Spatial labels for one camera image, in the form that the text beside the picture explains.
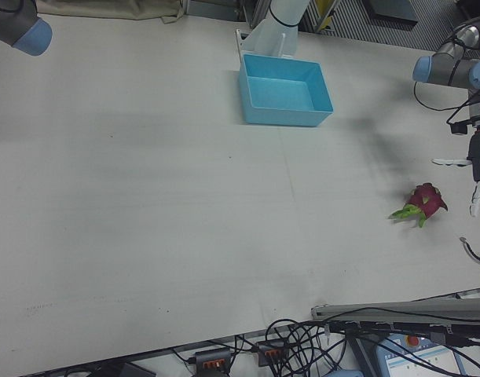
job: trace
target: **white table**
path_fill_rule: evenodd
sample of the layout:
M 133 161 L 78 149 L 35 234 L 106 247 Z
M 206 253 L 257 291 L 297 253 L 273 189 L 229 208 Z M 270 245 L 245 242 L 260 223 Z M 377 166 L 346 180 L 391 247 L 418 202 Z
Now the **white table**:
M 423 52 L 300 35 L 335 114 L 253 126 L 238 24 L 45 18 L 42 57 L 0 42 L 0 377 L 480 287 L 471 169 L 430 162 L 469 137 L 412 98 Z M 388 220 L 425 181 L 449 212 Z

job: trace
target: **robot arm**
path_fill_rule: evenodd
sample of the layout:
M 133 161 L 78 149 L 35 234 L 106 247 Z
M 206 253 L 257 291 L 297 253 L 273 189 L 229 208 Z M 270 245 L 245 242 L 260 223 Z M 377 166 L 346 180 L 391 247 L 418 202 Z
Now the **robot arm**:
M 35 0 L 0 0 L 0 40 L 38 56 L 51 42 L 51 27 L 37 17 Z
M 470 214 L 475 217 L 480 209 L 480 60 L 464 59 L 469 49 L 480 50 L 480 17 L 460 25 L 431 57 L 421 57 L 412 73 L 417 82 L 468 89 L 467 121 L 448 123 L 453 134 L 466 134 L 467 125 L 475 129 L 465 160 L 434 159 L 439 165 L 472 165 L 475 190 Z
M 412 78 L 418 82 L 480 89 L 480 60 L 464 60 L 468 49 L 480 49 L 480 17 L 459 26 L 431 57 L 421 57 Z

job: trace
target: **red emergency stop button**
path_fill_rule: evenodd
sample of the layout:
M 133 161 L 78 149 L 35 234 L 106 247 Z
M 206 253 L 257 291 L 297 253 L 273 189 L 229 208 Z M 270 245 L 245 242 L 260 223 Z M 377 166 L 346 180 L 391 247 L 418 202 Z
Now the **red emergency stop button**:
M 417 336 L 408 335 L 405 337 L 405 341 L 411 347 L 416 347 L 420 344 L 420 338 L 418 338 Z

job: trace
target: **blue container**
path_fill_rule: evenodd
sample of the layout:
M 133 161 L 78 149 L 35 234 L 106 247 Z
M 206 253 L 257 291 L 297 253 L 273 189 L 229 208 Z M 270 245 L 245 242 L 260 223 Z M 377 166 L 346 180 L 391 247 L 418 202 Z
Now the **blue container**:
M 334 111 L 318 63 L 244 54 L 239 81 L 249 123 L 315 127 Z

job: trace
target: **dragon fruit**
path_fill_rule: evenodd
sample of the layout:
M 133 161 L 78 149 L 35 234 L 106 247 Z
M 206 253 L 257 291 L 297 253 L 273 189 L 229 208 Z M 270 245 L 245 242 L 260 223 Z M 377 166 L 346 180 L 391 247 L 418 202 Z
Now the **dragon fruit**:
M 421 186 L 416 186 L 411 192 L 411 197 L 404 205 L 404 208 L 391 214 L 392 218 L 408 218 L 418 214 L 420 220 L 418 225 L 423 228 L 425 221 L 439 208 L 447 210 L 447 205 L 442 200 L 441 192 L 431 183 L 423 183 Z

